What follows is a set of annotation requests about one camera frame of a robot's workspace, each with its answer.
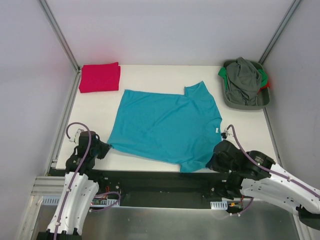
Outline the teal t-shirt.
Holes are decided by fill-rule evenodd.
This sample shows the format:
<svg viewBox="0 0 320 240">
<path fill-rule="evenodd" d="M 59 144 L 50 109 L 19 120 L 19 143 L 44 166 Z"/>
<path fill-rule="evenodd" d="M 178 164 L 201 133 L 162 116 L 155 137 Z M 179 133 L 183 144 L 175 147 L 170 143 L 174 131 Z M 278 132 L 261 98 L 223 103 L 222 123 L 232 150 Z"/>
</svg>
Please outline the teal t-shirt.
<svg viewBox="0 0 320 240">
<path fill-rule="evenodd" d="M 179 165 L 183 173 L 208 167 L 222 140 L 222 116 L 204 82 L 184 94 L 126 89 L 108 144 L 115 150 Z"/>
</svg>

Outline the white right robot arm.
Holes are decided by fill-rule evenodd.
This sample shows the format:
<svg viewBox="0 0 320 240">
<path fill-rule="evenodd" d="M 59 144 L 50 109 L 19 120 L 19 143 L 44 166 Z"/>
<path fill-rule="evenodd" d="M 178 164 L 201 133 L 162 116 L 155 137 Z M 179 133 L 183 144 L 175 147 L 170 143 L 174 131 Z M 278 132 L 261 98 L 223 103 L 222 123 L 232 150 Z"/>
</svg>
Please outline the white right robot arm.
<svg viewBox="0 0 320 240">
<path fill-rule="evenodd" d="M 227 199 L 240 196 L 263 200 L 298 216 L 306 226 L 320 228 L 320 191 L 283 169 L 272 158 L 256 150 L 244 152 L 223 140 L 213 149 L 208 167 L 227 173 L 215 188 Z"/>
</svg>

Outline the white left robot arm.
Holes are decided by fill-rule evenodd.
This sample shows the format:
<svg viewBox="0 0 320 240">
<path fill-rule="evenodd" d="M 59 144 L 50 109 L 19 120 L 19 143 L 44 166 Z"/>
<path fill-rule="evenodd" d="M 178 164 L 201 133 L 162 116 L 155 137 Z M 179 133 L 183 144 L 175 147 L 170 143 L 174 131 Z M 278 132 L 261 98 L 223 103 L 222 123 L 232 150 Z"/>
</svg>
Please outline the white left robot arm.
<svg viewBox="0 0 320 240">
<path fill-rule="evenodd" d="M 38 240 L 81 240 L 84 222 L 95 195 L 106 183 L 90 175 L 96 159 L 103 159 L 111 146 L 94 131 L 79 132 L 77 146 L 65 163 L 64 185 L 55 213 Z"/>
</svg>

